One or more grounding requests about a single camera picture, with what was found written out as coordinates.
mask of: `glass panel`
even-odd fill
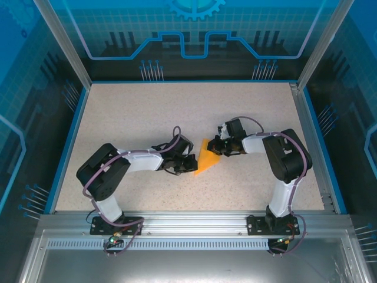
[[[93,80],[295,80],[338,0],[53,0]]]
[[[47,251],[38,283],[353,282],[338,239],[306,239],[293,255],[267,251]]]
[[[320,139],[356,227],[377,225],[376,11],[377,2],[353,3],[307,86]],[[370,247],[366,255],[375,254],[375,245]]]
[[[0,1],[0,25],[0,278],[15,282],[82,85],[32,1]]]

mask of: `orange triangular object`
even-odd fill
[[[201,143],[201,149],[198,159],[198,170],[194,172],[194,175],[198,175],[201,172],[207,170],[208,168],[214,166],[220,161],[220,155],[216,155],[213,152],[207,150],[208,142],[210,140],[203,139]]]

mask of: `enclosure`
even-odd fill
[[[367,0],[0,1],[2,281],[374,282],[376,12]],[[195,176],[127,174],[115,196],[145,220],[107,258],[80,166],[105,143],[168,142],[176,125],[199,157],[237,116],[293,129],[310,153],[293,201],[300,247],[272,256],[281,235],[249,235],[276,182],[253,153]]]

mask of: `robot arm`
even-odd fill
[[[218,127],[219,135],[208,143],[207,150],[218,155],[266,153],[271,170],[276,177],[275,190],[266,209],[266,223],[271,231],[285,227],[290,221],[289,202],[293,187],[303,172],[303,158],[296,146],[279,135],[247,135],[239,119],[230,120]],[[302,149],[307,170],[312,167],[312,158],[297,137],[295,131],[287,129],[282,134],[293,139]]]
[[[173,174],[179,175],[197,170],[195,154],[190,154],[193,144],[182,135],[174,147],[159,153],[171,147],[176,138],[177,136],[174,136],[169,143],[152,146],[147,151],[134,151],[117,159],[93,180],[88,191],[104,217],[110,222],[121,222],[123,212],[118,206],[114,192],[125,174],[141,170],[159,171],[173,168]],[[126,151],[116,149],[112,144],[104,144],[78,169],[77,178],[85,186],[105,163],[124,152]]]

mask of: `black mounting bracket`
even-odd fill
[[[117,224],[126,224],[134,221],[138,221],[142,219],[142,217],[121,217]],[[111,236],[116,232],[122,231],[123,236],[133,236],[139,226],[138,224],[132,225],[124,230],[124,227],[116,227],[108,224],[105,222],[100,216],[93,217],[92,224],[90,227],[90,235],[107,235]]]
[[[275,228],[271,231],[270,226],[266,222],[265,216],[250,215],[246,218],[247,234],[249,236],[291,236],[300,235],[300,227],[297,218],[289,215],[285,219],[285,225]],[[288,224],[293,225],[293,231],[288,227]]]

